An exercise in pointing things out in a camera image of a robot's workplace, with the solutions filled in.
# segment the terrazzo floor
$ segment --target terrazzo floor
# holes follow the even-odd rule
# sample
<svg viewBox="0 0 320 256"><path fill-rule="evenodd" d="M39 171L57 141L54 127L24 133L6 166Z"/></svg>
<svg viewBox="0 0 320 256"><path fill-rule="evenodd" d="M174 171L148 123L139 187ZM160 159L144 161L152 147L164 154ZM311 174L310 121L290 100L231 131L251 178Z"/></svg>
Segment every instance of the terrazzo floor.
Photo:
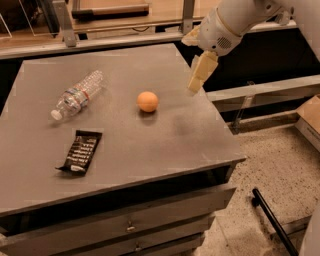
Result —
<svg viewBox="0 0 320 256"><path fill-rule="evenodd" d="M310 216L320 198L320 153L295 128L294 112L242 121L235 135L247 160L230 182L237 186L201 247L181 256L287 256L260 207L251 205L257 187L283 225ZM299 250L304 231L290 236Z"/></svg>

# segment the drawer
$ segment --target drawer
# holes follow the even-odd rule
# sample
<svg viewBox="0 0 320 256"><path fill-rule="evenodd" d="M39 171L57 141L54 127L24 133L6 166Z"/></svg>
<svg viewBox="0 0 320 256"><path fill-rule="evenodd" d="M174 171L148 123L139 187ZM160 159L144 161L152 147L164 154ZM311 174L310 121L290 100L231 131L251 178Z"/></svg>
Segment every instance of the drawer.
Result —
<svg viewBox="0 0 320 256"><path fill-rule="evenodd" d="M210 215L200 216L184 223L171 224L164 226L161 229L154 230L153 232L145 232L140 236L130 238L129 240L123 239L113 244L99 243L88 247L78 248L74 251L69 251L71 255L77 256L117 256L127 253L143 253L144 250L152 248L156 245L161 245L172 240L188 237L190 235L198 234L208 230L213 222L214 217Z"/></svg>
<svg viewBox="0 0 320 256"><path fill-rule="evenodd" d="M0 251L43 256L90 246L224 209L234 191L223 184L62 222L7 237L0 241Z"/></svg>
<svg viewBox="0 0 320 256"><path fill-rule="evenodd" d="M199 233L188 237L180 238L172 242L167 242L164 244L153 246L140 252L123 254L122 256L177 256L178 253L192 250L201 246L204 241L204 238L204 233Z"/></svg>

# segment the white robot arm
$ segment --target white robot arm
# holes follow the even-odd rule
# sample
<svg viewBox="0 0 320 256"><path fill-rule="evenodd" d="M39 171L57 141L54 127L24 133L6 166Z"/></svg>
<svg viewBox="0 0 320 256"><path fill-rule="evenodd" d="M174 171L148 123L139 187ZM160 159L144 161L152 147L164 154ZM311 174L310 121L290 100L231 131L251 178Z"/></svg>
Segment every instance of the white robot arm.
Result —
<svg viewBox="0 0 320 256"><path fill-rule="evenodd" d="M218 57L230 53L255 25L286 11L320 60L320 0L222 0L191 31L193 42L204 50L194 69L188 88L203 86L218 65Z"/></svg>

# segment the black wrapper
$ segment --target black wrapper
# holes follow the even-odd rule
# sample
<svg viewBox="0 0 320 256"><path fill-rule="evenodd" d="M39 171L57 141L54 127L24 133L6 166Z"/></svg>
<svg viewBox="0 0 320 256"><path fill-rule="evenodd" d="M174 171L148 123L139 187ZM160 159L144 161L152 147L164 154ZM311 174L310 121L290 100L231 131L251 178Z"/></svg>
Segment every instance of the black wrapper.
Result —
<svg viewBox="0 0 320 256"><path fill-rule="evenodd" d="M102 133L99 132L77 130L64 165L56 169L75 175L85 175L101 137Z"/></svg>

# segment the bottle cap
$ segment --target bottle cap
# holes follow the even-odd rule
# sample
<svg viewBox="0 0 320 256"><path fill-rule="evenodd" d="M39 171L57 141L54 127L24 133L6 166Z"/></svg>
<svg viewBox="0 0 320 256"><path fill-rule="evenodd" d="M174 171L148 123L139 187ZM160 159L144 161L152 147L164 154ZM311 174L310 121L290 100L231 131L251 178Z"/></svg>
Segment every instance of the bottle cap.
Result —
<svg viewBox="0 0 320 256"><path fill-rule="evenodd" d="M56 119L57 121L62 119L62 115L58 110L52 110L51 111L51 116Z"/></svg>

